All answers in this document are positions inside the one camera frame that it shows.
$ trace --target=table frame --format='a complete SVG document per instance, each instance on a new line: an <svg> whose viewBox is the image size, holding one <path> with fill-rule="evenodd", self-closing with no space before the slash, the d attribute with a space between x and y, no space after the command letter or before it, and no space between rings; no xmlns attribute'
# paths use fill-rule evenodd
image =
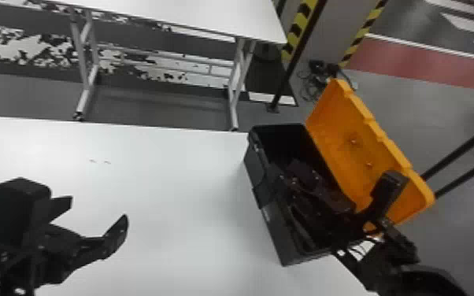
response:
<svg viewBox="0 0 474 296"><path fill-rule="evenodd" d="M243 90L244 80L246 78L246 74L250 69L250 64L252 61L252 57L254 56L254 50L257 42L255 40L248 41L248 45L246 45L247 40L244 38L236 38L236 50L235 50L235 58L231 64L225 63L223 61L209 61L209 60L202 60L193 57L175 57L168 54L162 53L154 53L145 50L133 50L128 49L120 46L111 46L111 45L100 45L98 44L98 40L95 37L95 26L94 20L92 18L92 10L91 9L82 9L83 10L83 18L84 18L84 26L83 29L79 29L79 19L80 16L77 14L75 7L68 6L69 14L70 14L70 28L72 31L72 37L74 46L76 48L77 56L79 58L79 70L81 75L81 82L83 84L83 92L81 93L79 102L77 103L76 111L73 114L73 119L78 121L83 121L85 119L85 113L87 111L88 102L90 101L92 94L96 88L96 79L99 72L99 62L100 57L98 55L99 49L109 49L109 50L118 50L121 54L121 59L118 61L119 64L123 65L146 65L153 68L163 68L181 72L193 72L195 74L204 75L204 76L215 76L220 78L228 78L228 88L225 90L227 91L228 96L228 110L230 114L230 131L238 131L239 130L239 119L237 115L237 103L239 102L239 96ZM88 64L89 62L86 59L84 54L84 45L89 42L91 47L91 61L90 61L90 71L88 71ZM184 71L182 69L165 67L165 66L153 66L147 64L142 61L126 61L124 59L124 55L126 53L132 54L145 54L147 56L154 56L154 57L166 57L174 60L181 60L181 61L192 61L201 64L205 64L209 66L209 71L201 72L201 71ZM231 74L229 76L215 74L212 73L213 66L219 66L224 68L231 68Z"/></svg>

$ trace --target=red floor stripe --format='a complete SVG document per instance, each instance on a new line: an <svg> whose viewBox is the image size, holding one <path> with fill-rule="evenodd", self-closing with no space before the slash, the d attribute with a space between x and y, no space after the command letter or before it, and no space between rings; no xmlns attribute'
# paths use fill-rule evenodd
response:
<svg viewBox="0 0 474 296"><path fill-rule="evenodd" d="M474 59L366 38L347 68L474 88Z"/></svg>

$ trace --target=metal table leg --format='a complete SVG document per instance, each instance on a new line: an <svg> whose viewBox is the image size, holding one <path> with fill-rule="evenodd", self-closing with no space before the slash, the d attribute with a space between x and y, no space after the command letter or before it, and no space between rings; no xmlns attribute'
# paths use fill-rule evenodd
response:
<svg viewBox="0 0 474 296"><path fill-rule="evenodd" d="M84 112L87 108L87 103L90 97L92 96L95 89L95 79L99 71L99 54L98 54L98 44L95 38L94 31L94 21L92 19L92 14L89 9L84 10L84 18L86 24L83 27L83 30L79 30L77 24L78 16L73 7L69 7L70 12L70 28L72 29L72 38L73 44L76 47L77 57L79 59L79 71L81 75L81 81L83 83L83 93L77 103L76 111L73 115L74 120L83 121ZM91 51L92 51L92 64L90 73L87 70L87 59L84 54L84 43L89 40Z"/></svg>
<svg viewBox="0 0 474 296"><path fill-rule="evenodd" d="M241 39L239 40L237 46L237 53L235 54L235 66L231 71L230 80L228 81L228 108L230 111L231 120L230 131L239 130L237 103L239 102L239 96L241 95L241 91L243 90L244 79L246 78L246 74L248 73L248 69L250 68L252 58L254 57L254 50L256 44L257 43L255 41L251 42L246 56L243 55L244 42ZM235 85L234 89L233 81L235 80L237 67L240 68L239 80L237 81L237 84Z"/></svg>

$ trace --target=floor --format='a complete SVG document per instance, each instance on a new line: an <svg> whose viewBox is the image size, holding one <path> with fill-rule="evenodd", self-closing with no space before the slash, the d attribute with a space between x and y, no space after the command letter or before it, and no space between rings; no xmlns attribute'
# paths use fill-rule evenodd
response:
<svg viewBox="0 0 474 296"><path fill-rule="evenodd" d="M471 21L474 7L465 1L390 2L348 66L348 74L359 83L357 94L418 172L474 135ZM306 61L302 61L296 72L305 70ZM0 74L0 116L70 120L80 84L62 79L73 74L69 71L57 78L51 75L59 71L41 71L30 76ZM49 79L40 78L45 72ZM18 74L5 66L0 66L0 73ZM226 102L217 95L192 94L176 85L174 92L168 93L155 89L150 81L144 83L148 84L128 88L114 81L105 83L96 94L88 120L221 131L228 128ZM298 104L280 106L279 114L265 112L265 104L260 102L240 102L240 131L256 124L303 122L313 103L299 96L302 81L297 76L291 86ZM211 94L214 90L204 91ZM429 184L439 189L473 166L474 150ZM424 264L448 270L474 295L474 179L401 229L417 244Z"/></svg>

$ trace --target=gray floor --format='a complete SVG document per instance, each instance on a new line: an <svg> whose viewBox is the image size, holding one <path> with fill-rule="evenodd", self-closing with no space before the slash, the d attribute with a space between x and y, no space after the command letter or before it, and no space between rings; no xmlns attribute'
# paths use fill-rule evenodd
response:
<svg viewBox="0 0 474 296"><path fill-rule="evenodd" d="M474 90L364 72L350 74L360 84L358 94L418 172L474 134ZM293 79L295 92L300 85ZM0 116L69 120L79 93L78 83L0 75ZM214 130L228 126L226 105L219 100L102 88L96 102L90 121ZM281 107L280 114L270 114L263 104L242 102L241 130L255 124L303 122L313 104L301 99L299 103L298 108ZM474 150L429 183L438 189L473 166ZM402 230L416 242L426 265L449 270L474 295L474 179Z"/></svg>

